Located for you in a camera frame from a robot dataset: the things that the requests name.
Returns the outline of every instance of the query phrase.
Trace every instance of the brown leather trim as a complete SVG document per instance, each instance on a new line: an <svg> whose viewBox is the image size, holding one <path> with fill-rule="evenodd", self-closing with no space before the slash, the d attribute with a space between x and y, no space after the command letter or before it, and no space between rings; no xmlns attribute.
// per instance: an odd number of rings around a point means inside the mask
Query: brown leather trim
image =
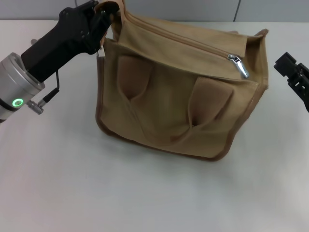
<svg viewBox="0 0 309 232"><path fill-rule="evenodd" d="M107 135L115 137L117 139L121 139L121 140L129 142L129 143L134 143L134 144L137 144L137 145L140 145L140 146L143 146L143 147L146 147L146 148L158 150L158 151L163 151L163 152L168 152L168 153L172 153L172 154L176 154L176 155L195 158L195 159L198 159L198 160L218 161L218 160L222 159L229 152L237 131L240 129L240 127L243 125L243 123L249 118L250 114L252 113L253 109L255 108L255 106L257 105L261 96L263 95L264 91L267 88L266 85L260 85L257 88L253 98L251 99L251 103L248 105L248 107L247 107L246 111L243 113L243 115L240 116L239 119L236 121L233 129L229 132L227 139L226 139L226 144L224 146L224 149L218 155L216 155L215 157L212 157L212 158L185 155L185 154L181 154L181 153L169 152L169 151L157 149L157 148L154 148L154 147L151 147L151 146L146 146L146 145L140 144L140 143L133 141L133 140L130 140L130 139L126 139L126 138L121 137L120 135L116 134L115 132L109 130L107 128L107 126L104 125L104 123L100 119L101 110L103 108L103 105L102 105L103 102L102 101L103 101L103 87L104 87L104 83L103 83L103 79L104 79L103 78L104 77L104 58L105 57L98 57L97 58L97 65L98 65L98 100L97 100L97 109L96 109L96 122L97 122L97 125L99 126L99 128L103 132L105 132Z"/></svg>

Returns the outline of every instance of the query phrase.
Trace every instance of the silver metal cylinder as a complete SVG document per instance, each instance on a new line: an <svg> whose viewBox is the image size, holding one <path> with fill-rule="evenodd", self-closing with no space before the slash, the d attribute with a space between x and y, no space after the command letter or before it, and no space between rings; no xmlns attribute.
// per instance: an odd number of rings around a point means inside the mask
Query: silver metal cylinder
<svg viewBox="0 0 309 232"><path fill-rule="evenodd" d="M31 110L33 110L39 115L41 115L44 112L44 109L34 101L28 101L26 104Z"/></svg>
<svg viewBox="0 0 309 232"><path fill-rule="evenodd" d="M24 67L21 57L11 53L0 63L0 122L45 88Z"/></svg>

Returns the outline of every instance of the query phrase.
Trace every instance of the black cable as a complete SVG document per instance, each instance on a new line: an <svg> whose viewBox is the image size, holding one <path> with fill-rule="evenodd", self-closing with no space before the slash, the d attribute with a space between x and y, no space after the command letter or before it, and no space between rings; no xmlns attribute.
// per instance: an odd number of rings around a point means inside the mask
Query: black cable
<svg viewBox="0 0 309 232"><path fill-rule="evenodd" d="M239 10L239 7L240 7L240 3L241 3L241 0L238 1L238 6L237 6L237 9L236 9L236 13L235 13L233 22L236 21L236 17L237 17L237 14L238 14L238 10Z"/></svg>
<svg viewBox="0 0 309 232"><path fill-rule="evenodd" d="M58 70L56 71L56 79L57 79L57 89L60 88L60 82L59 82L59 73Z"/></svg>

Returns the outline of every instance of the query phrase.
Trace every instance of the robotic arm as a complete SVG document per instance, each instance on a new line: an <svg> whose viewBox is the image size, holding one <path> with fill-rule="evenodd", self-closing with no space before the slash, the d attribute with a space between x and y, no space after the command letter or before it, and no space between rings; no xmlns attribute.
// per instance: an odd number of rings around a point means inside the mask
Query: robotic arm
<svg viewBox="0 0 309 232"><path fill-rule="evenodd" d="M21 56L11 53L0 63L0 123L27 104L36 113L58 92L59 87L38 104L31 99L45 88L44 81L80 53L100 49L100 40L111 25L110 15L119 7L108 2L95 11L97 1L66 8L57 25Z"/></svg>

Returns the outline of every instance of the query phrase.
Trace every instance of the gray wall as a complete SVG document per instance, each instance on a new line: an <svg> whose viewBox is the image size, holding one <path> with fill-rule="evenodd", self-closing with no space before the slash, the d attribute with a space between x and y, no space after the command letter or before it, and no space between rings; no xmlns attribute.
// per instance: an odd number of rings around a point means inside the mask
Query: gray wall
<svg viewBox="0 0 309 232"><path fill-rule="evenodd" d="M82 4L87 0L77 0ZM174 21L233 21L239 0L126 0L136 14ZM0 0L0 19L57 19L74 0ZM236 21L309 22L309 0L241 0Z"/></svg>

